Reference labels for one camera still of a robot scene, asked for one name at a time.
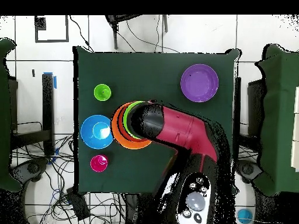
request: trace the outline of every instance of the floor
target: floor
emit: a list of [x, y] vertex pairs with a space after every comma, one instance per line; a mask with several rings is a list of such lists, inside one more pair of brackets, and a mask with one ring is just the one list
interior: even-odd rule
[[[142, 40], [161, 45], [162, 15], [142, 15], [129, 20], [131, 31]], [[39, 31], [39, 40], [65, 39], [65, 16], [45, 16], [46, 30]], [[104, 16], [71, 16], [76, 21], [81, 33], [94, 51], [116, 51], [113, 44], [113, 33]], [[138, 40], [129, 30], [126, 22], [119, 24], [118, 45], [119, 52], [136, 51], [153, 53], [155, 46]], [[69, 42], [64, 43], [36, 43], [34, 37], [34, 16], [1, 16], [0, 37], [15, 40], [17, 47], [7, 56], [7, 67], [12, 76], [19, 82], [18, 88], [18, 122], [42, 122], [41, 75], [52, 72], [57, 77], [57, 88], [54, 89], [54, 119], [55, 139], [69, 137], [74, 131], [73, 118], [73, 54], [72, 46], [86, 46], [80, 36], [78, 26], [68, 16]], [[163, 46], [165, 53], [174, 53], [171, 48], [180, 53], [223, 53], [231, 48], [242, 50], [239, 60], [238, 75], [242, 78], [241, 96], [241, 132], [246, 134], [248, 124], [248, 105], [246, 87], [249, 82], [262, 77], [254, 62], [261, 59], [265, 45], [278, 43], [291, 50], [299, 50], [298, 20], [289, 16], [272, 15], [169, 15], [168, 32], [164, 33]], [[19, 132], [35, 131], [38, 124], [24, 124], [19, 126]], [[23, 150], [15, 150], [18, 158], [13, 158], [12, 165], [26, 160]], [[72, 154], [69, 146], [64, 145], [60, 153]], [[70, 161], [63, 172], [65, 188], [74, 184], [74, 174], [70, 173], [74, 164]], [[47, 173], [51, 177], [54, 188], [58, 188], [57, 173], [52, 166], [48, 166]], [[37, 183], [30, 183], [26, 194], [26, 215], [31, 224], [39, 224], [41, 215], [53, 203], [53, 190], [49, 177], [43, 174]], [[255, 197], [251, 185], [244, 184], [236, 174], [235, 184], [239, 193], [235, 199], [236, 212], [248, 208], [254, 214]], [[111, 194], [85, 195], [92, 213], [99, 215], [115, 215], [112, 222], [118, 224], [119, 213]], [[103, 219], [91, 217], [85, 222], [78, 222], [75, 218], [72, 224], [101, 224]], [[46, 224], [70, 224], [68, 220], [47, 220]]]

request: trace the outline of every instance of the pink cup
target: pink cup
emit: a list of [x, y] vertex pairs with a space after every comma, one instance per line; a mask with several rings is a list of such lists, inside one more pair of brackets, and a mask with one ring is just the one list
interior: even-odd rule
[[101, 173], [108, 166], [108, 157], [106, 155], [96, 155], [91, 159], [91, 168], [97, 173]]

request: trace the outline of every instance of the lime green cup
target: lime green cup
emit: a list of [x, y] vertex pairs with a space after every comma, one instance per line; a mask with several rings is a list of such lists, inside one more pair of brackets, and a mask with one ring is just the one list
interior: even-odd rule
[[97, 100], [104, 102], [111, 97], [111, 89], [106, 84], [99, 84], [93, 91]]

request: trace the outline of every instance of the black chair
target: black chair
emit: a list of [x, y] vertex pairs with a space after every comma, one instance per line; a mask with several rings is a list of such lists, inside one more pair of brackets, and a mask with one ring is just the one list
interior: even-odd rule
[[[119, 22], [130, 20], [141, 15], [105, 15], [106, 20], [113, 29], [114, 49], [117, 50], [117, 31], [119, 31]], [[168, 32], [167, 15], [163, 15], [165, 32]]]

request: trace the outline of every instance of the blue bowl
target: blue bowl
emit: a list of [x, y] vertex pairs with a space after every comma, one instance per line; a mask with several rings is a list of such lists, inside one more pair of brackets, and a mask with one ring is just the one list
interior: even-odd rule
[[103, 115], [93, 115], [81, 125], [81, 138], [92, 149], [108, 147], [112, 141], [111, 121]]
[[252, 212], [248, 209], [241, 209], [238, 212], [238, 220], [242, 223], [242, 224], [250, 224], [252, 222]]

